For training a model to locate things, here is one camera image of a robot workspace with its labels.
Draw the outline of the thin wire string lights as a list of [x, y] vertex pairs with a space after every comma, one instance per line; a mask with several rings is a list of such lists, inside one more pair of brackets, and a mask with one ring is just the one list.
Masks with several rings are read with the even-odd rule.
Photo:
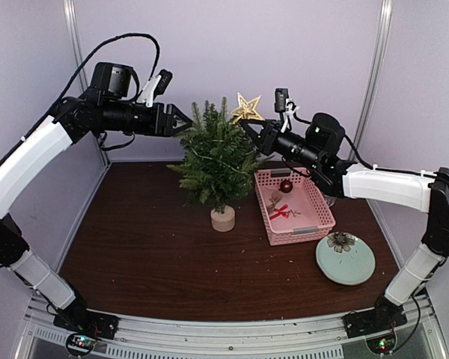
[[237, 154], [232, 151], [226, 156], [218, 156], [213, 155], [212, 153], [205, 154], [198, 152], [195, 149], [195, 144], [193, 142], [188, 145], [187, 150], [190, 150], [192, 154], [199, 159], [211, 161], [223, 168], [227, 168], [235, 174], [242, 176], [250, 176], [257, 169], [262, 168], [269, 161], [269, 158], [261, 158], [256, 150], [249, 150], [246, 153], [238, 151]]

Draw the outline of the burlap bow red ribbon ornament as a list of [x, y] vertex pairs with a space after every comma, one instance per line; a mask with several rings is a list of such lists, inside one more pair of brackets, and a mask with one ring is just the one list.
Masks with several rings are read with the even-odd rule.
[[280, 191], [273, 191], [266, 204], [266, 211], [269, 216], [269, 220], [275, 220], [277, 218], [297, 218], [302, 213], [296, 209], [292, 209], [284, 202], [284, 194]]

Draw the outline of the dark red bauble ornament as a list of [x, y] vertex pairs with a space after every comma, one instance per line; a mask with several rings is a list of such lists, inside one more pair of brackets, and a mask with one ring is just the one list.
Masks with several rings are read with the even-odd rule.
[[279, 189], [285, 194], [290, 193], [293, 190], [293, 183], [290, 180], [285, 179], [280, 183]]

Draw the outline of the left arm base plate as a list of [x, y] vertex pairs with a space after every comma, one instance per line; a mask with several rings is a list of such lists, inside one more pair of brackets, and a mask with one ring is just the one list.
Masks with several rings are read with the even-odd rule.
[[59, 328], [85, 334], [89, 337], [113, 340], [117, 332], [119, 318], [111, 314], [98, 313], [83, 305], [57, 309], [53, 325]]

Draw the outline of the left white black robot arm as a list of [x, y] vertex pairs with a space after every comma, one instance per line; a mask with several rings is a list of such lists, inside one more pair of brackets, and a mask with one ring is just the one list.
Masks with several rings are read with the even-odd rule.
[[88, 88], [78, 97], [64, 97], [53, 105], [0, 164], [0, 265], [37, 290], [77, 332], [93, 324], [85, 300], [31, 249], [11, 218], [10, 208], [56, 156], [88, 133], [116, 131], [170, 138], [190, 128], [191, 119], [177, 106], [156, 101], [172, 77], [171, 72], [160, 70], [129, 97], [129, 83], [137, 78], [134, 69], [99, 62]]

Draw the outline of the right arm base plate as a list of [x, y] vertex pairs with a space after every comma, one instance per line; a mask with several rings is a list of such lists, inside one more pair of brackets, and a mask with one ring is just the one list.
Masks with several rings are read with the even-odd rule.
[[355, 338], [390, 331], [394, 326], [408, 322], [403, 307], [375, 305], [374, 308], [361, 312], [351, 312], [343, 316], [343, 325], [348, 338]]

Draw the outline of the gold star red ornament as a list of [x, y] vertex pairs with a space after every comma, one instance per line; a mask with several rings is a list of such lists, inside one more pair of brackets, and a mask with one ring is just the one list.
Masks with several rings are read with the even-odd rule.
[[251, 100], [247, 100], [240, 92], [237, 92], [238, 107], [230, 112], [231, 123], [236, 125], [241, 119], [265, 119], [257, 110], [261, 97], [259, 95]]

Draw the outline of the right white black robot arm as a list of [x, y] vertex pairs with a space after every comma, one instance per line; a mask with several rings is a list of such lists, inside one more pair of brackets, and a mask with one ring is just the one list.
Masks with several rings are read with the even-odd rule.
[[421, 243], [369, 313], [373, 329], [386, 329], [428, 275], [449, 257], [449, 169], [417, 173], [339, 159], [345, 130], [325, 113], [313, 116], [304, 136], [277, 120], [240, 120], [239, 125], [260, 153], [278, 153], [299, 163], [316, 187], [330, 197], [377, 200], [427, 214]]

